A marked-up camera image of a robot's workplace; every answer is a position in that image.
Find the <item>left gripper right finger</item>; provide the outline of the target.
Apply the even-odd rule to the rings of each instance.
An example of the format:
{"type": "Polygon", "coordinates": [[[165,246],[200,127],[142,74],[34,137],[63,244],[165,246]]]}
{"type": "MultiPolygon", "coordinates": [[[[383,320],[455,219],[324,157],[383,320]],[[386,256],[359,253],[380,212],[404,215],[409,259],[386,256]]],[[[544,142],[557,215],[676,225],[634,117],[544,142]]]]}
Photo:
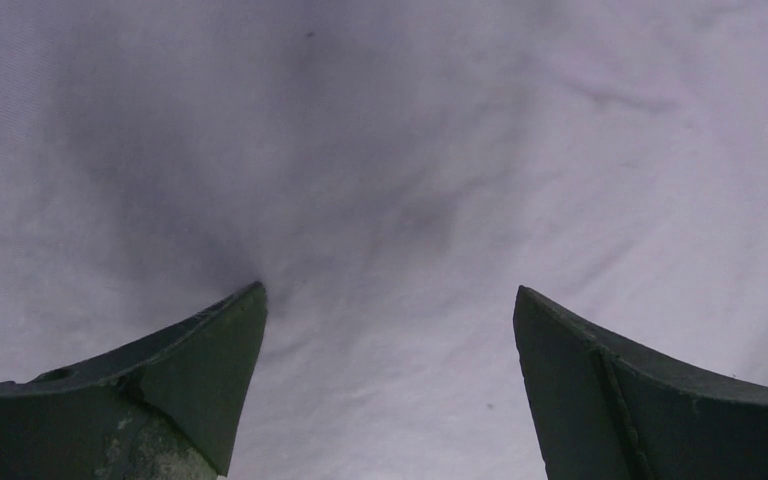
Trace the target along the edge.
{"type": "Polygon", "coordinates": [[[517,292],[513,328],[551,479],[768,479],[768,387],[517,292]]]}

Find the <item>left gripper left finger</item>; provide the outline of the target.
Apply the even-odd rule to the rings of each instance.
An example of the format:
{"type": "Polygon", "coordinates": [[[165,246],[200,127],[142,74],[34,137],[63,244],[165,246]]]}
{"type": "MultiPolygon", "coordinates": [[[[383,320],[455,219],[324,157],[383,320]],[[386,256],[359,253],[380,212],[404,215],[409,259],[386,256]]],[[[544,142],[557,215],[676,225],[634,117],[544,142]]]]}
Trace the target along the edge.
{"type": "Polygon", "coordinates": [[[0,382],[0,479],[227,475],[267,310],[253,283],[107,353],[0,382]]]}

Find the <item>lavender t shirt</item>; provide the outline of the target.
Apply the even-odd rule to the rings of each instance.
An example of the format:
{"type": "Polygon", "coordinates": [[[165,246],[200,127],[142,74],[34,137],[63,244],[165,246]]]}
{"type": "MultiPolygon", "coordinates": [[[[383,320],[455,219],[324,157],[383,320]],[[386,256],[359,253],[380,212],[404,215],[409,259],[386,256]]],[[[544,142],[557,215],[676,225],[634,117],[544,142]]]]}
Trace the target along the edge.
{"type": "Polygon", "coordinates": [[[768,386],[768,1],[0,1],[0,381],[251,282],[235,479],[541,479],[517,289],[768,386]]]}

